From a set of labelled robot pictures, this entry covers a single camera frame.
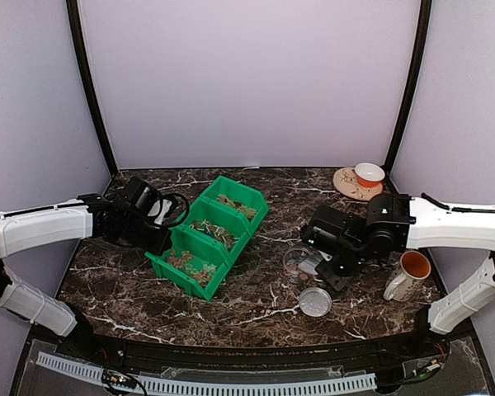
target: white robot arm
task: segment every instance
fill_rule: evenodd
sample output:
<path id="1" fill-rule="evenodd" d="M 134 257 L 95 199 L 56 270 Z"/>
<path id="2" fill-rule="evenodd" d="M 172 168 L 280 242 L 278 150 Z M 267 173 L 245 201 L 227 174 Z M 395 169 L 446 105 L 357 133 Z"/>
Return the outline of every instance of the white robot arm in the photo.
<path id="1" fill-rule="evenodd" d="M 185 205 L 185 215 L 176 223 L 163 225 L 179 200 Z M 176 193 L 162 196 L 133 177 L 113 196 L 92 194 L 58 205 L 0 212 L 0 307 L 61 337 L 87 336 L 91 326 L 78 310 L 29 285 L 2 260 L 49 243 L 97 237 L 161 254 L 172 246 L 170 228 L 186 218 L 188 209 L 185 197 Z"/>
<path id="2" fill-rule="evenodd" d="M 491 251 L 467 281 L 422 311 L 427 330 L 435 334 L 451 332 L 495 299 L 495 205 L 443 204 L 426 194 L 382 194 L 370 201 L 366 218 L 319 207 L 301 237 L 328 259 L 316 271 L 336 290 L 359 273 L 365 259 L 384 261 L 391 252 L 431 247 Z"/>

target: round wooden board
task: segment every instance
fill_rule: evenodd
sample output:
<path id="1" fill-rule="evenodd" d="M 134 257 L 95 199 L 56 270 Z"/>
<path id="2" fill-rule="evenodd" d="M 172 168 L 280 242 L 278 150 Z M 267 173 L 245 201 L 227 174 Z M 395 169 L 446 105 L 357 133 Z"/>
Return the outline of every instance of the round wooden board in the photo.
<path id="1" fill-rule="evenodd" d="M 353 167 L 343 167 L 337 170 L 333 175 L 333 185 L 344 196 L 354 200 L 371 200 L 383 191 L 383 184 L 372 188 L 359 184 Z"/>

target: black vertical post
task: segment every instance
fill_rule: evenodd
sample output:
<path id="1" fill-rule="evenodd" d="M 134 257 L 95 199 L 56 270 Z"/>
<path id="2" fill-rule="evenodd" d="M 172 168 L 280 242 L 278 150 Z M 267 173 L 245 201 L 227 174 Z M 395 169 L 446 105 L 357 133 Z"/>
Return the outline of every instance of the black vertical post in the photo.
<path id="1" fill-rule="evenodd" d="M 106 134 L 96 91 L 93 87 L 92 73 L 90 72 L 86 47 L 84 46 L 83 29 L 81 27 L 77 0 L 66 0 L 66 4 L 68 6 L 69 27 L 72 31 L 73 46 L 75 47 L 75 55 L 77 56 L 77 63 L 81 74 L 82 87 L 86 95 L 93 125 L 97 133 L 97 138 L 99 139 L 99 144 L 101 145 L 103 156 L 105 157 L 106 165 L 108 166 L 110 174 L 114 177 L 118 173 L 116 159 L 114 158 L 114 153 L 112 152 L 110 141 Z"/>
<path id="2" fill-rule="evenodd" d="M 414 39 L 414 48 L 412 49 L 411 65 L 409 67 L 407 83 L 405 85 L 405 91 L 403 92 L 402 105 L 399 109 L 398 120 L 396 121 L 396 126 L 394 127 L 393 138 L 390 141 L 389 152 L 387 153 L 387 158 L 385 159 L 385 164 L 383 166 L 383 169 L 388 175 L 392 172 L 394 162 L 398 156 L 399 146 L 402 143 L 403 132 L 407 126 L 409 112 L 411 111 L 411 105 L 413 104 L 418 75 L 420 74 L 420 67 L 422 66 L 423 50 L 426 46 L 427 29 L 429 27 L 429 18 L 431 16 L 431 4 L 432 0 L 422 0 L 420 3 L 420 15 L 418 17 L 416 38 Z"/>

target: green plastic tray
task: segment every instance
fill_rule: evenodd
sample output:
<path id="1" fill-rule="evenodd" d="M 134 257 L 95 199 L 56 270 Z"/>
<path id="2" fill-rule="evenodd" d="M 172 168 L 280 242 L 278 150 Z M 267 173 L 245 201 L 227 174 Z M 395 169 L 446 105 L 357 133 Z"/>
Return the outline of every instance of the green plastic tray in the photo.
<path id="1" fill-rule="evenodd" d="M 161 257 L 149 252 L 146 252 L 145 255 L 152 261 L 153 268 L 159 278 L 168 278 L 170 281 L 183 287 L 188 295 L 195 295 L 210 301 L 231 268 L 228 258 L 224 254 L 226 249 L 221 243 L 210 243 L 206 238 L 197 235 L 197 232 L 189 231 L 185 227 L 172 229 L 171 249 L 167 250 Z M 176 249 L 177 252 L 185 250 L 191 252 L 194 257 L 194 260 L 191 262 L 199 271 L 203 268 L 204 262 L 217 266 L 216 274 L 205 288 L 201 287 L 196 280 L 167 262 L 167 257 L 173 249 Z"/>
<path id="2" fill-rule="evenodd" d="M 237 242 L 230 251 L 228 251 L 228 249 L 220 241 L 216 241 L 214 238 L 190 228 L 193 221 L 203 219 L 209 220 L 212 224 L 224 227 L 233 236 L 238 238 Z M 225 254 L 229 258 L 230 266 L 237 261 L 238 256 L 240 256 L 240 253 L 242 253 L 242 250 L 251 239 L 251 226 L 246 216 L 236 210 L 227 210 L 227 208 L 224 208 L 224 206 L 220 203 L 204 197 L 198 198 L 191 205 L 191 211 L 183 223 L 187 226 L 188 232 L 197 233 L 210 243 L 218 242 L 224 246 Z"/>
<path id="3" fill-rule="evenodd" d="M 213 184 L 207 187 L 207 189 L 201 194 L 201 196 L 209 198 L 210 200 L 216 202 L 218 205 L 221 205 L 227 210 L 237 212 L 235 209 L 230 208 L 226 205 L 222 205 L 216 200 L 216 198 L 220 194 L 224 194 L 232 200 L 242 202 L 245 206 L 253 208 L 257 211 L 257 215 L 255 216 L 255 218 L 251 222 L 248 220 L 250 226 L 250 234 L 253 236 L 270 210 L 270 207 L 266 203 L 264 195 L 260 191 L 245 186 L 244 184 L 238 183 L 224 176 L 218 176 Z"/>

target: mug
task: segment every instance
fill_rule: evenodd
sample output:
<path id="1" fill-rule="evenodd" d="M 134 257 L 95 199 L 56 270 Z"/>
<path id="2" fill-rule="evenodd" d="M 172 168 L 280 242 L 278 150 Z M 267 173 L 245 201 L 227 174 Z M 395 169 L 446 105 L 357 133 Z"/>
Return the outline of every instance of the mug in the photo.
<path id="1" fill-rule="evenodd" d="M 420 252 L 405 252 L 399 260 L 398 268 L 387 280 L 383 298 L 387 301 L 409 300 L 430 274 L 431 263 L 427 257 Z"/>

